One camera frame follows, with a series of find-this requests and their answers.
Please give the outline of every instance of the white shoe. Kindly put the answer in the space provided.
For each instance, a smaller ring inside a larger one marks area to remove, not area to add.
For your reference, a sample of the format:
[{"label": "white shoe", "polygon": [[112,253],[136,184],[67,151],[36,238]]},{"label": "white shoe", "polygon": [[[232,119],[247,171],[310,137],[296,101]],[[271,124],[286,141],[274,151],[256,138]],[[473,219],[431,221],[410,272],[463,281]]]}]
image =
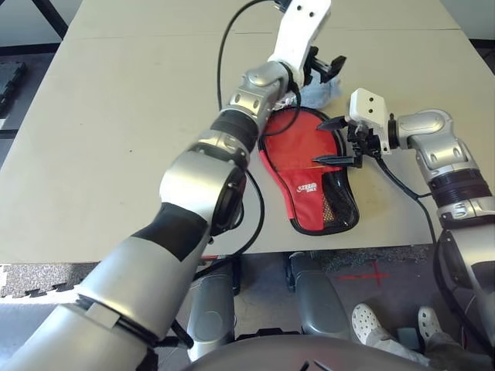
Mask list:
[{"label": "white shoe", "polygon": [[418,327],[425,343],[437,332],[442,332],[435,310],[430,307],[420,307],[418,312]]},{"label": "white shoe", "polygon": [[366,304],[360,303],[354,307],[352,315],[354,332],[361,343],[366,345],[366,339],[370,332],[381,327],[377,316]]}]

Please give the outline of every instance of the red fabric pouch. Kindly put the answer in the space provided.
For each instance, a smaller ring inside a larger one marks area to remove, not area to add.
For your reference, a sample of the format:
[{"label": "red fabric pouch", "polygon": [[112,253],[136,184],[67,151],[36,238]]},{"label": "red fabric pouch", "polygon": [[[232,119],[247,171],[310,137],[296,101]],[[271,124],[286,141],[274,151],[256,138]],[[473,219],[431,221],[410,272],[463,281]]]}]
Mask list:
[{"label": "red fabric pouch", "polygon": [[[274,112],[265,132],[283,129],[294,113],[295,108]],[[349,230],[359,220],[347,169],[312,161],[321,155],[346,153],[341,133],[316,129],[327,120],[324,113],[302,107],[289,129],[262,135],[258,142],[261,160],[282,191],[292,226],[313,236]]]}]

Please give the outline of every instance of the silver robot arm segment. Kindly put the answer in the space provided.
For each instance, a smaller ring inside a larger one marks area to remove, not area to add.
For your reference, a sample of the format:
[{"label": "silver robot arm segment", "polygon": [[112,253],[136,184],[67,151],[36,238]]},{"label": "silver robot arm segment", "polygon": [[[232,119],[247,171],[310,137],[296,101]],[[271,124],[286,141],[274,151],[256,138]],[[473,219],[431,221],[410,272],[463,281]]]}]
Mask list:
[{"label": "silver robot arm segment", "polygon": [[383,154],[396,148],[416,150],[444,229],[439,242],[447,268],[458,285],[473,289],[494,346],[495,198],[466,144],[454,135],[452,117],[426,110],[394,118],[383,97],[360,88],[351,96],[346,119],[372,129]]},{"label": "silver robot arm segment", "polygon": [[292,53],[305,59],[330,0],[301,0],[306,39],[299,37],[297,47],[282,47],[284,40],[293,41],[283,33],[297,29],[288,27],[301,14],[294,3],[287,9],[289,18],[284,16],[275,56],[246,72],[210,129],[166,171],[155,219],[101,261],[79,286],[78,302],[57,307],[4,370],[146,369],[144,362],[166,337],[205,246],[238,216],[250,153],[275,102],[292,84],[302,87]]}]

